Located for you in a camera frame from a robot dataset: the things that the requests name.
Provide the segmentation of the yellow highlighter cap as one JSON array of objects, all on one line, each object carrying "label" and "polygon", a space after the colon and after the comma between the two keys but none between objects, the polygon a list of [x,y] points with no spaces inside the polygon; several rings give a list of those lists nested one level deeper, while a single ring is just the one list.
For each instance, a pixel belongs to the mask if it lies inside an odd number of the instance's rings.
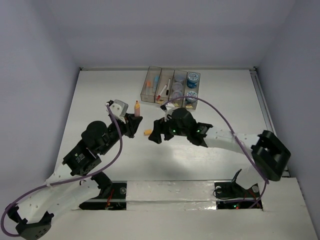
[{"label": "yellow highlighter cap", "polygon": [[145,136],[149,136],[149,135],[152,134],[152,132],[153,132],[152,129],[147,129],[147,130],[144,131],[144,135],[145,135]]}]

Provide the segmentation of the orange highlighter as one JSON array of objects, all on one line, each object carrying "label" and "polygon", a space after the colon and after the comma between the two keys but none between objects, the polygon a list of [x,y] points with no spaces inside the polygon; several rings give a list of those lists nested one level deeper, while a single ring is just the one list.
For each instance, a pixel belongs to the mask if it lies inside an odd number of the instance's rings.
[{"label": "orange highlighter", "polygon": [[140,103],[139,103],[138,100],[135,101],[134,116],[135,117],[140,117],[141,116],[141,107],[140,107]]}]

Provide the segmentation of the red whiteboard marker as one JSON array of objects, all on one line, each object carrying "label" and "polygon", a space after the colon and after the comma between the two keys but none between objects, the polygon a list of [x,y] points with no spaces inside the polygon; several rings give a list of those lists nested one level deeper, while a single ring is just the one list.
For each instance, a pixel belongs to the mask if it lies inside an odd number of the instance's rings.
[{"label": "red whiteboard marker", "polygon": [[166,91],[166,88],[167,88],[167,84],[165,84],[163,86],[163,88],[161,89],[160,93],[157,95],[156,101],[160,100],[160,98],[162,97],[162,94]]}]

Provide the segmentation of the paperclip jar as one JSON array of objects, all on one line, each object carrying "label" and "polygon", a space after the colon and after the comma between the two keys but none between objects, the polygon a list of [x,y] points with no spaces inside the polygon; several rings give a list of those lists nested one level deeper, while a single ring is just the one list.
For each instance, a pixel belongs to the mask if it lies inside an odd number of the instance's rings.
[{"label": "paperclip jar", "polygon": [[171,98],[175,99],[175,98],[182,97],[182,96],[183,96],[182,92],[177,90],[177,91],[172,92]]},{"label": "paperclip jar", "polygon": [[181,91],[181,92],[182,92],[183,87],[184,87],[183,84],[180,83],[180,82],[174,82],[174,83],[172,84],[172,90],[173,90],[173,91]]}]

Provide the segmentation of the black whiteboard marker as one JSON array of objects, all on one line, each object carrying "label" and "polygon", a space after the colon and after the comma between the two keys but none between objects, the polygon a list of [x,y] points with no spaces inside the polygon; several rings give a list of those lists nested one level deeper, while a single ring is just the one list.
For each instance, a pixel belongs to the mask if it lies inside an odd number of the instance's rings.
[{"label": "black whiteboard marker", "polygon": [[170,85],[171,85],[171,78],[168,79],[167,84],[166,84],[166,92],[165,92],[166,96],[169,95]]}]

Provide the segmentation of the blue paint jar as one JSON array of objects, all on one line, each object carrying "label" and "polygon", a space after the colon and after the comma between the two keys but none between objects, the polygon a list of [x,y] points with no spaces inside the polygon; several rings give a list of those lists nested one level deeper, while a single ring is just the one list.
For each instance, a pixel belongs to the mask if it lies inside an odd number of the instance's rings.
[{"label": "blue paint jar", "polygon": [[188,91],[185,96],[186,105],[192,105],[198,100],[198,93],[193,90]]},{"label": "blue paint jar", "polygon": [[187,82],[186,85],[190,89],[194,89],[197,87],[199,80],[200,80],[200,74],[197,72],[188,72],[187,73]]}]

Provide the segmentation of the blue highlighter cap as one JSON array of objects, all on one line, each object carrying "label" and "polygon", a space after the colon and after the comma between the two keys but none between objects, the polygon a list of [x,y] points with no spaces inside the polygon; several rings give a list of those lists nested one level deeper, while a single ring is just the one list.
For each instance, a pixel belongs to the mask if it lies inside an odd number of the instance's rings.
[{"label": "blue highlighter cap", "polygon": [[160,77],[159,75],[156,75],[156,76],[154,77],[154,81],[153,81],[154,84],[157,84],[157,83],[158,83],[159,77]]}]

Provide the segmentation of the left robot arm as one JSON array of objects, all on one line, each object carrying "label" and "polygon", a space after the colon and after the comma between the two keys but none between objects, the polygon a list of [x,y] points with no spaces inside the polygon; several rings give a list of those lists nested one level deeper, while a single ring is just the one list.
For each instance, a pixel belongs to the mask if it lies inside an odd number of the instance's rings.
[{"label": "left robot arm", "polygon": [[52,175],[38,186],[10,203],[0,219],[2,232],[9,237],[38,240],[64,213],[94,197],[108,197],[112,181],[103,172],[101,156],[109,152],[123,137],[134,138],[141,116],[127,113],[110,114],[111,124],[96,120],[88,124],[80,141],[63,158]]}]

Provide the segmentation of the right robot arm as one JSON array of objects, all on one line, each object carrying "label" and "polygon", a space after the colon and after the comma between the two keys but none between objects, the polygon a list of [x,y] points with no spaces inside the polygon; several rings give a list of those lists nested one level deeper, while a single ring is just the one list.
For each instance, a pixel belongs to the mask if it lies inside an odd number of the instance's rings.
[{"label": "right robot arm", "polygon": [[164,117],[155,120],[148,139],[160,144],[175,136],[185,137],[195,146],[228,150],[248,157],[250,166],[238,170],[230,183],[235,196],[242,196],[255,184],[280,181],[291,157],[288,148],[271,131],[254,135],[219,129],[197,122],[185,108],[167,110]]}]

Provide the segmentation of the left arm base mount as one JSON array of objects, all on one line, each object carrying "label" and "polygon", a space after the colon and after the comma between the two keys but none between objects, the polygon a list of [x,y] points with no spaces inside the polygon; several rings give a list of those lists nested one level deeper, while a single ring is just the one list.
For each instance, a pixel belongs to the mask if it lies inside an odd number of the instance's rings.
[{"label": "left arm base mount", "polygon": [[122,211],[127,209],[127,181],[112,182],[109,177],[100,172],[90,180],[98,184],[99,194],[79,205],[81,210]]}]

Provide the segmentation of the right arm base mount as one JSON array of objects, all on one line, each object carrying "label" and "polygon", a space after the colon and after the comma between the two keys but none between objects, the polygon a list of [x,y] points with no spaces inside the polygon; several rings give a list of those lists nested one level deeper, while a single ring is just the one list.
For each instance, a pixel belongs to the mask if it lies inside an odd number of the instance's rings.
[{"label": "right arm base mount", "polygon": [[238,170],[230,181],[214,183],[212,195],[218,210],[263,209],[262,200],[258,200],[261,193],[257,183],[248,189],[236,183],[241,171]]}]

